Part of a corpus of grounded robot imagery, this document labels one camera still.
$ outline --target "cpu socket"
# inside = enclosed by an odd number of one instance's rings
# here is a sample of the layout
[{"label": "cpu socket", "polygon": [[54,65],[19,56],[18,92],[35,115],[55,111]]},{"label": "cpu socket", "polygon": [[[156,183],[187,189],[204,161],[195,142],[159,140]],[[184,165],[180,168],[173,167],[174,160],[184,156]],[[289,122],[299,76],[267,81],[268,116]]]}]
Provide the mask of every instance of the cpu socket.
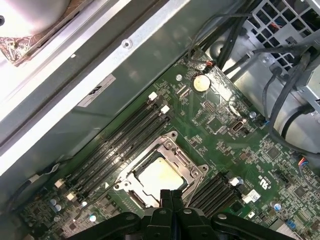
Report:
[{"label": "cpu socket", "polygon": [[182,190],[182,199],[195,191],[209,170],[196,164],[176,144],[178,133],[158,137],[117,177],[114,190],[125,190],[142,209],[159,207],[160,190]]}]

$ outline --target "metal grille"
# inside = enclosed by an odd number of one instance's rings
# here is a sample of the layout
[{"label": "metal grille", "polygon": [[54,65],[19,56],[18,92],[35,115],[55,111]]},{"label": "metal grille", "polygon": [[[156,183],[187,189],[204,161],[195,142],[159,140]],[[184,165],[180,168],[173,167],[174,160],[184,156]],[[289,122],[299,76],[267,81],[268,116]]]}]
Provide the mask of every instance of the metal grille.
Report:
[{"label": "metal grille", "polygon": [[[260,45],[257,47],[294,45],[320,39],[320,16],[306,1],[263,0],[253,15],[245,27],[249,26],[251,39],[254,37],[257,40],[254,44]],[[319,43],[315,43],[315,48],[320,49]],[[272,56],[286,71],[295,61],[290,53],[273,53]]]}]

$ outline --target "black memory slot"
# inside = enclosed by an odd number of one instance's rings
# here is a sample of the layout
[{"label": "black memory slot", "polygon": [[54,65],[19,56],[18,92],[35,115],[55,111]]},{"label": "black memory slot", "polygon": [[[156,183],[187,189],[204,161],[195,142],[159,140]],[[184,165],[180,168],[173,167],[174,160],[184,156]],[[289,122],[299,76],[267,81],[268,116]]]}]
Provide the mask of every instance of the black memory slot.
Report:
[{"label": "black memory slot", "polygon": [[237,198],[237,190],[228,183],[228,178],[219,172],[194,195],[189,206],[202,210],[208,218],[218,211],[223,211]]},{"label": "black memory slot", "polygon": [[233,197],[233,192],[229,189],[224,190],[218,197],[215,197],[214,200],[207,202],[205,206],[200,209],[203,210],[204,213],[209,211],[215,211],[220,209],[221,206],[224,205],[224,202],[228,202],[230,198]]},{"label": "black memory slot", "polygon": [[137,129],[138,129],[138,133],[133,133],[135,134],[134,136],[130,136],[128,137],[130,140],[129,142],[126,142],[125,144],[123,144],[120,149],[118,149],[118,151],[113,154],[111,156],[111,158],[107,159],[101,166],[99,166],[99,169],[95,170],[93,172],[93,174],[88,177],[86,176],[85,178],[85,181],[84,183],[81,184],[81,189],[84,189],[86,188],[89,184],[91,184],[95,178],[98,178],[99,175],[101,173],[103,173],[103,171],[105,170],[105,168],[110,164],[112,163],[116,158],[118,158],[119,156],[121,156],[121,154],[123,154],[125,151],[127,151],[128,148],[133,148],[135,146],[135,142],[139,140],[139,138],[141,137],[141,135],[144,134],[146,128],[150,127],[153,122],[158,118],[159,116],[156,114],[156,115],[153,115],[152,117],[148,118],[147,120],[145,120],[143,123],[142,123],[142,126],[139,126]]},{"label": "black memory slot", "polygon": [[194,208],[203,209],[208,204],[208,202],[212,202],[215,200],[215,198],[218,198],[219,195],[224,191],[224,189],[225,186],[221,184],[214,189],[208,190],[206,196],[203,197],[197,204],[194,204]]},{"label": "black memory slot", "polygon": [[195,208],[199,203],[205,198],[208,192],[212,191],[212,189],[216,188],[220,184],[223,184],[223,180],[219,177],[215,177],[210,182],[208,182],[202,189],[200,189],[195,196],[192,198],[190,202],[190,206]]},{"label": "black memory slot", "polygon": [[208,210],[205,216],[209,219],[212,218],[212,216],[215,213],[223,211],[227,207],[231,206],[236,200],[237,200],[237,196],[231,195],[228,199],[224,200],[220,205],[216,205],[215,208]]},{"label": "black memory slot", "polygon": [[141,139],[141,141],[139,142],[138,145],[136,145],[136,147],[134,149],[131,149],[128,153],[126,157],[123,157],[122,159],[120,159],[117,163],[115,163],[103,176],[102,179],[96,181],[89,189],[87,189],[85,191],[85,193],[83,194],[85,197],[89,196],[94,190],[96,190],[100,185],[102,185],[104,182],[107,181],[107,179],[127,160],[129,160],[133,154],[135,154],[138,149],[140,147],[143,147],[146,143],[148,143],[149,141],[152,141],[158,134],[158,131],[160,129],[162,129],[166,124],[167,124],[168,120],[162,121],[160,122],[159,125],[157,125],[156,127],[152,128],[152,130],[150,131],[150,134],[147,134],[146,137],[144,139]]},{"label": "black memory slot", "polygon": [[105,148],[107,145],[110,144],[110,142],[121,132],[125,131],[130,125],[134,124],[137,119],[140,120],[141,118],[144,118],[146,116],[146,109],[149,107],[150,104],[145,102],[143,105],[141,105],[137,110],[133,112],[120,126],[118,126],[112,133],[109,135],[105,141],[103,141],[95,150],[93,150],[81,163],[81,166],[78,167],[73,171],[72,174],[67,176],[68,181],[75,180],[75,182],[78,180],[77,177],[82,176],[84,174],[84,171],[89,168],[92,164],[95,164],[97,161],[100,160],[101,156],[104,154],[103,152],[100,152],[103,148]]},{"label": "black memory slot", "polygon": [[99,165],[101,164],[101,160],[105,159],[106,157],[108,157],[108,155],[110,153],[112,153],[112,151],[114,151],[115,149],[118,148],[118,146],[123,143],[126,139],[130,139],[132,137],[132,135],[135,134],[136,130],[139,130],[139,128],[143,128],[143,126],[141,126],[141,124],[145,124],[150,117],[152,117],[152,115],[155,114],[156,110],[158,109],[158,107],[153,108],[153,110],[148,111],[146,114],[144,114],[141,118],[139,118],[140,121],[135,121],[135,124],[130,125],[130,127],[110,146],[110,148],[108,150],[106,150],[105,152],[103,152],[101,154],[101,156],[99,158],[97,158],[96,161],[94,161],[94,163],[88,167],[87,169],[85,169],[83,171],[83,173],[76,178],[76,187],[80,186],[82,184],[82,181],[87,179],[92,173],[95,173],[95,171],[97,170],[97,168],[99,168]]}]

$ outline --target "motherboard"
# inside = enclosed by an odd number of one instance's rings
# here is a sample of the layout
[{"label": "motherboard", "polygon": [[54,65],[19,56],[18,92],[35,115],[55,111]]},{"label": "motherboard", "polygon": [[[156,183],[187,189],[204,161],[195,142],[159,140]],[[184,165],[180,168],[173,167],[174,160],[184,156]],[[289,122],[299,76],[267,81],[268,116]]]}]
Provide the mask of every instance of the motherboard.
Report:
[{"label": "motherboard", "polygon": [[[201,51],[195,58],[206,61]],[[161,189],[210,218],[226,211],[297,240],[320,239],[320,194],[296,155],[215,66],[180,59],[20,212],[40,240],[68,238],[122,212],[143,216]],[[317,186],[318,177],[303,168]]]}]

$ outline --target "black cable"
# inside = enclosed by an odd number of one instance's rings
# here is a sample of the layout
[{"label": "black cable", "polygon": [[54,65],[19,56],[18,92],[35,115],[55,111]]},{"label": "black cable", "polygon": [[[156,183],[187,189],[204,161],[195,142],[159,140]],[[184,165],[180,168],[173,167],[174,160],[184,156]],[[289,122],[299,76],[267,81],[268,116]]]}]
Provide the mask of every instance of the black cable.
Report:
[{"label": "black cable", "polygon": [[[259,0],[251,0],[250,2],[248,2],[246,4],[246,6],[244,8],[244,13],[247,13],[247,14],[251,13],[260,3],[261,3],[261,1],[259,1]],[[234,49],[236,40],[237,40],[247,18],[248,18],[247,16],[244,16],[241,19],[239,19],[239,21],[236,22],[235,25],[233,26],[233,28],[231,29],[231,32],[229,33],[229,36],[226,39],[224,46],[221,49],[219,57],[216,61],[216,65],[221,70],[224,68],[227,60],[229,59],[231,52]]]},{"label": "black cable", "polygon": [[32,184],[32,181],[27,180],[25,181],[15,192],[14,194],[10,197],[6,207],[5,207],[5,213],[9,213],[17,201],[18,197],[23,193],[24,190],[26,190],[27,187],[29,187]]},{"label": "black cable", "polygon": [[269,86],[276,80],[277,76],[282,73],[281,67],[276,67],[272,71],[272,76],[270,80],[266,83],[266,85],[263,88],[262,92],[262,106],[263,106],[263,113],[264,113],[264,118],[268,122],[269,121],[269,114],[268,114],[268,108],[267,108],[267,93],[268,93],[268,88]]},{"label": "black cable", "polygon": [[297,83],[297,81],[299,80],[299,78],[303,74],[304,70],[306,69],[307,65],[309,64],[309,61],[310,61],[310,53],[309,52],[305,52],[301,56],[301,60],[300,60],[299,64],[297,65],[296,69],[294,69],[290,80],[285,84],[285,86],[282,89],[279,97],[275,101],[275,104],[274,104],[274,106],[272,108],[270,120],[269,120],[268,132],[269,132],[270,137],[272,137],[275,141],[277,141],[281,145],[283,145],[283,146],[285,146],[287,148],[290,148],[290,149],[292,149],[292,150],[294,150],[296,152],[299,152],[299,153],[301,153],[302,155],[304,155],[306,157],[319,159],[320,158],[320,153],[310,152],[310,151],[307,151],[307,150],[302,149],[300,147],[297,147],[295,145],[292,145],[291,143],[289,143],[285,139],[283,139],[280,136],[280,134],[274,130],[275,122],[276,122],[277,116],[279,115],[279,112],[280,112],[282,106],[284,105],[284,103],[285,103],[289,93],[291,92],[292,88]]},{"label": "black cable", "polygon": [[300,174],[301,174],[301,177],[302,177],[303,181],[304,181],[304,182],[309,186],[309,188],[311,188],[314,192],[320,193],[320,189],[317,188],[317,187],[315,187],[315,186],[313,186],[313,185],[307,180],[307,178],[306,178],[306,176],[305,176],[305,173],[304,173],[304,171],[303,171],[303,167],[304,167],[304,166],[305,166],[305,165],[299,166],[299,171],[300,171]]},{"label": "black cable", "polygon": [[[294,46],[278,46],[278,47],[269,47],[269,48],[261,48],[252,51],[253,54],[262,54],[262,53],[270,53],[270,54],[286,54],[291,53],[293,55],[300,54],[304,50],[308,48],[308,45],[294,45]],[[224,71],[225,75],[233,72],[236,68],[240,67],[244,64],[250,57],[246,54],[240,60],[238,60],[233,66],[229,67]]]},{"label": "black cable", "polygon": [[283,126],[282,132],[281,132],[281,137],[283,137],[284,139],[286,139],[288,130],[291,126],[291,124],[301,115],[307,115],[310,113],[313,113],[315,111],[315,109],[310,105],[307,104],[305,106],[300,107],[294,114],[292,114],[291,117],[289,117],[289,119],[286,121],[286,123]]},{"label": "black cable", "polygon": [[234,13],[234,14],[216,14],[211,16],[198,30],[198,32],[194,35],[192,38],[192,41],[189,45],[188,48],[188,53],[187,53],[187,59],[189,62],[194,63],[194,64],[205,64],[207,63],[206,61],[198,61],[198,60],[193,60],[192,59],[192,50],[194,49],[197,40],[200,36],[200,34],[203,32],[203,30],[211,23],[211,21],[215,18],[223,18],[223,17],[228,17],[228,18],[242,18],[242,17],[250,17],[252,16],[251,14],[248,13]]}]

